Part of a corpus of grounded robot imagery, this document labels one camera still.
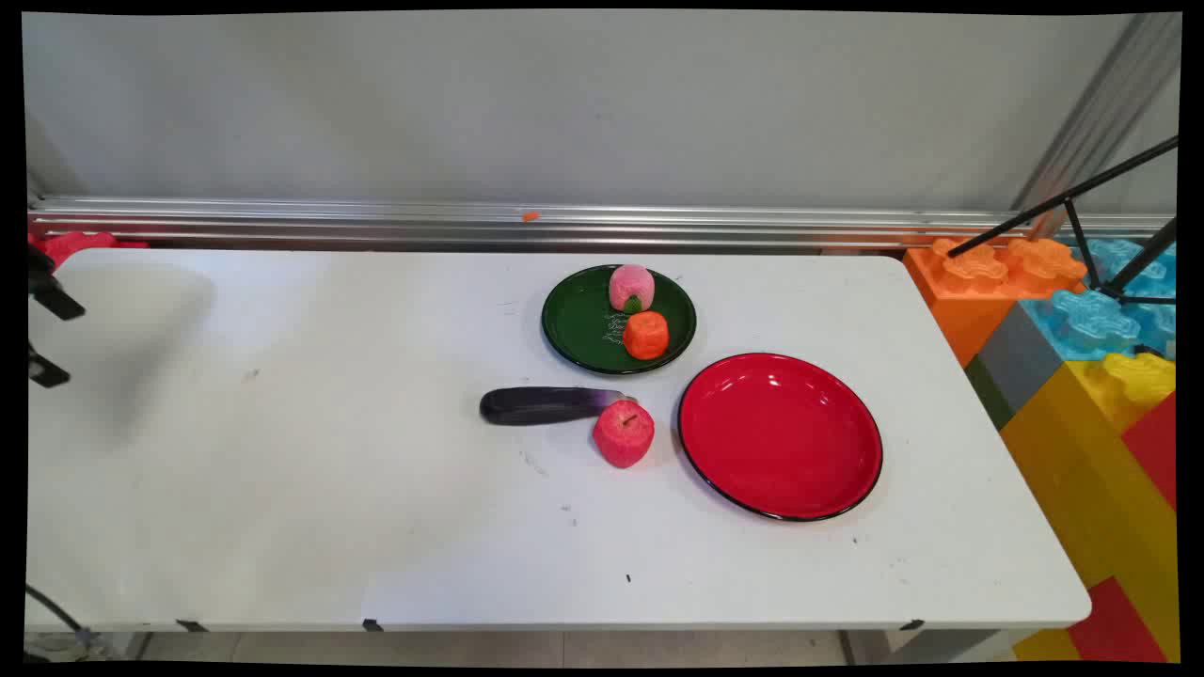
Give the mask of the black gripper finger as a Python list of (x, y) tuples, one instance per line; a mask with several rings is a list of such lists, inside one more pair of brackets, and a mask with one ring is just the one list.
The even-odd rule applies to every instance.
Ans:
[(60, 320), (76, 320), (85, 314), (85, 308), (57, 282), (55, 261), (37, 247), (26, 248), (26, 294)]
[(65, 385), (71, 379), (71, 373), (42, 357), (35, 351), (33, 343), (26, 345), (26, 377), (43, 388), (57, 388)]

